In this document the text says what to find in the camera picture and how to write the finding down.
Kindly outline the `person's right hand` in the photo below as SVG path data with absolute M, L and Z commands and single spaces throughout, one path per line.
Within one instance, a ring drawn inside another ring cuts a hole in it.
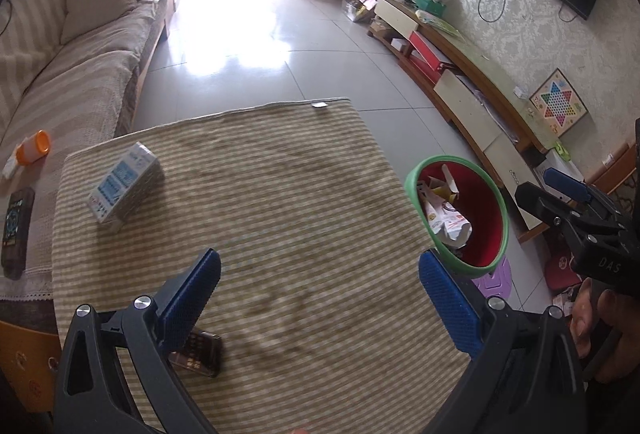
M 585 381 L 608 382 L 639 369 L 639 302 L 587 278 L 577 293 L 570 334 Z

